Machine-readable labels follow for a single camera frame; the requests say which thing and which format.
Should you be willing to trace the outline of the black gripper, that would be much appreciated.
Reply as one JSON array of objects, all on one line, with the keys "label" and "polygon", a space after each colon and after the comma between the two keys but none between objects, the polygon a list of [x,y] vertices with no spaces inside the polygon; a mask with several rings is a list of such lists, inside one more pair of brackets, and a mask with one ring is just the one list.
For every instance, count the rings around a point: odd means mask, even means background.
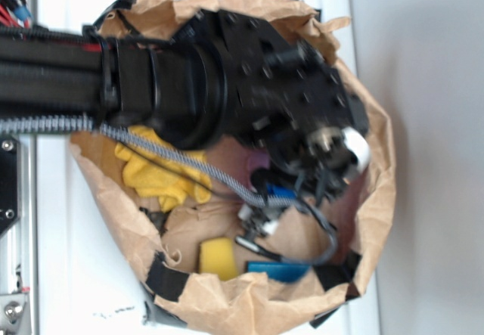
[{"label": "black gripper", "polygon": [[265,179],[317,201],[335,200],[368,166],[358,150],[369,130],[365,106],[306,40],[289,43],[268,21],[218,13],[233,72],[224,132],[263,147]]}]

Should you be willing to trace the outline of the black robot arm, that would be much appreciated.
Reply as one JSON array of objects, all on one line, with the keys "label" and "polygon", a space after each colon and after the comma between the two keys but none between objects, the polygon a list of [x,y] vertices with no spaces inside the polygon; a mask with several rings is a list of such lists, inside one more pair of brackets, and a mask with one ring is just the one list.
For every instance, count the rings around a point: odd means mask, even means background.
[{"label": "black robot arm", "polygon": [[[98,130],[226,184],[252,206],[337,197],[371,160],[368,117],[308,42],[199,11],[167,41],[1,29],[1,131]],[[267,150],[251,191],[187,156],[230,135]]]}]

